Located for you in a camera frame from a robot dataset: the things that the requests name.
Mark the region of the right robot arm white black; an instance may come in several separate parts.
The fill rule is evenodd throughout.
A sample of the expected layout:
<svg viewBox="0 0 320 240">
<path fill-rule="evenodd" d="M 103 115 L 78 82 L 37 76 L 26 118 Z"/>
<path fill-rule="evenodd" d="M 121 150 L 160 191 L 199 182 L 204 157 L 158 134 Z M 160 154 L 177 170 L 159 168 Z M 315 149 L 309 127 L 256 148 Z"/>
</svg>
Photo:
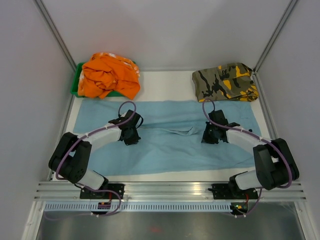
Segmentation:
<svg viewBox="0 0 320 240">
<path fill-rule="evenodd" d="M 268 140 L 229 123 L 222 110 L 204 114 L 208 121 L 202 143 L 224 142 L 235 145 L 253 156 L 254 170 L 238 173 L 229 178 L 228 193 L 240 198 L 249 189 L 272 190 L 288 188 L 300 177 L 300 172 L 287 142 L 282 138 Z"/>
</svg>

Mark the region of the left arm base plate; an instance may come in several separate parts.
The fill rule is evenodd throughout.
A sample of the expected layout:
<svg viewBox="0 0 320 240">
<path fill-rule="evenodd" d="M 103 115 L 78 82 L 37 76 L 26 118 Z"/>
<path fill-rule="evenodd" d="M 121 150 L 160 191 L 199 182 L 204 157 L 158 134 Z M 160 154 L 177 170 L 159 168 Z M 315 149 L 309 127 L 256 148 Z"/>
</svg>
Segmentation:
<svg viewBox="0 0 320 240">
<path fill-rule="evenodd" d="M 109 183 L 99 190 L 90 190 L 84 188 L 80 191 L 80 199 L 84 200 L 115 200 L 123 199 L 125 193 L 125 185 L 123 183 Z"/>
</svg>

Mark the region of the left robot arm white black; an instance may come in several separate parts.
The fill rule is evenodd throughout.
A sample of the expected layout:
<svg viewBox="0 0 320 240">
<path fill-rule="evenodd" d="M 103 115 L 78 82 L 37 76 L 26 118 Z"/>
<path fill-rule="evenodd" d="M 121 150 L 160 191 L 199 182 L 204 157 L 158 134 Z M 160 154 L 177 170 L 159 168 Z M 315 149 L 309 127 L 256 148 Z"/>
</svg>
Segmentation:
<svg viewBox="0 0 320 240">
<path fill-rule="evenodd" d="M 109 193 L 109 180 L 88 169 L 91 153 L 103 146 L 118 141 L 135 145 L 141 139 L 137 128 L 143 123 L 140 114 L 133 110 L 110 120 L 105 126 L 84 134 L 67 132 L 55 148 L 48 167 L 61 179 L 91 190 L 97 198 Z"/>
</svg>

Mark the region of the light blue trousers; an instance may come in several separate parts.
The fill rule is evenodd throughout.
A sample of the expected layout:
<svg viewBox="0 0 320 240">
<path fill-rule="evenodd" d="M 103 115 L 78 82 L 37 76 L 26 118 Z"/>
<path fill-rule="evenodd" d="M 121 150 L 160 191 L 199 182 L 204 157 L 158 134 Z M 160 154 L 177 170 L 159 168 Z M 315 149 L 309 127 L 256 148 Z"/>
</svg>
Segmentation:
<svg viewBox="0 0 320 240">
<path fill-rule="evenodd" d="M 136 109 L 142 116 L 137 144 L 121 141 L 95 150 L 89 158 L 91 170 L 110 176 L 158 174 L 250 168 L 253 156 L 242 148 L 220 141 L 203 143 L 206 114 L 222 110 L 229 122 L 240 124 L 256 135 L 260 127 L 248 102 L 140 101 L 121 105 L 117 101 L 84 99 L 73 131 L 88 133 L 117 118 L 118 113 Z"/>
</svg>

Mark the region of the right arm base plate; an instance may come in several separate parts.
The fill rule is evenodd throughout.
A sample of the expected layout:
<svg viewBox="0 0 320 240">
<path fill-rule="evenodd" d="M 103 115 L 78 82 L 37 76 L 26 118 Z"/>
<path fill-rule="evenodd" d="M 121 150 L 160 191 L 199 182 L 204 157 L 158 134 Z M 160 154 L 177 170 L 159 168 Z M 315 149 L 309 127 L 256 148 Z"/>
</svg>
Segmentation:
<svg viewBox="0 0 320 240">
<path fill-rule="evenodd" d="M 213 183 L 209 188 L 214 200 L 257 200 L 258 193 L 254 188 L 232 191 L 227 183 Z"/>
</svg>

